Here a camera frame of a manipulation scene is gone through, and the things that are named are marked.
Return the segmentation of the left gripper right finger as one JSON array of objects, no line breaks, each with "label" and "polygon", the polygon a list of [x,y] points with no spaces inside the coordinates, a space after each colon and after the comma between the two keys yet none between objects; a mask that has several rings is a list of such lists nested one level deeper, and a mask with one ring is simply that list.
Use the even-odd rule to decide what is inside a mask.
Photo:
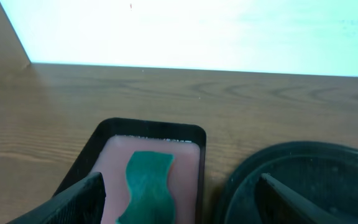
[{"label": "left gripper right finger", "polygon": [[301,183],[303,187],[287,186],[269,173],[259,175],[254,200],[262,223],[349,223],[326,210],[328,206],[323,199],[328,196],[327,183],[321,180]]}]

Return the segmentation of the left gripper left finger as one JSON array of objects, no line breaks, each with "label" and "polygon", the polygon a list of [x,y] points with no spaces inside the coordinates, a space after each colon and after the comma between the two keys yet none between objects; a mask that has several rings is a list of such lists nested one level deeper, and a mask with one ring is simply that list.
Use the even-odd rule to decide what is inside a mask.
[{"label": "left gripper left finger", "polygon": [[100,224],[105,198],[102,173],[94,172],[8,224]]}]

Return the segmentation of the green yellow sponge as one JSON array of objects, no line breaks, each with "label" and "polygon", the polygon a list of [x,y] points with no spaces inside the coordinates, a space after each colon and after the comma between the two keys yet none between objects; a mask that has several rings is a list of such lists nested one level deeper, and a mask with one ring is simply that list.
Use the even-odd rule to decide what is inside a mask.
[{"label": "green yellow sponge", "polygon": [[174,224],[175,201],[168,189],[174,155],[136,151],[126,167],[129,204],[119,224]]}]

